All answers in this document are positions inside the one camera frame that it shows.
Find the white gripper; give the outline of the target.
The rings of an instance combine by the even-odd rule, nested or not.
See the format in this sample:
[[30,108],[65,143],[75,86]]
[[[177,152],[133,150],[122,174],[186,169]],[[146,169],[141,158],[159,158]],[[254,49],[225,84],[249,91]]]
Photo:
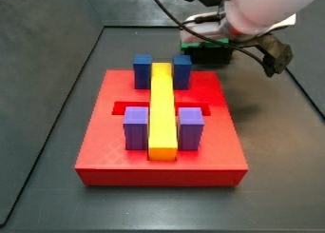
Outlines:
[[253,33],[245,33],[229,23],[225,13],[208,12],[192,15],[184,25],[197,34],[213,40],[228,38],[236,42],[245,42],[256,37],[268,34],[273,30],[285,29],[296,24],[296,15],[265,29],[258,29]]

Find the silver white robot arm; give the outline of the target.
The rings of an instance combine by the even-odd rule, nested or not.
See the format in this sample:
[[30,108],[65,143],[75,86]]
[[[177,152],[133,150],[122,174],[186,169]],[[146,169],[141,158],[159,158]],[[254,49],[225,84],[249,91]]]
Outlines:
[[244,42],[264,35],[315,0],[198,0],[206,7],[224,5],[221,22],[189,23],[188,28],[213,39]]

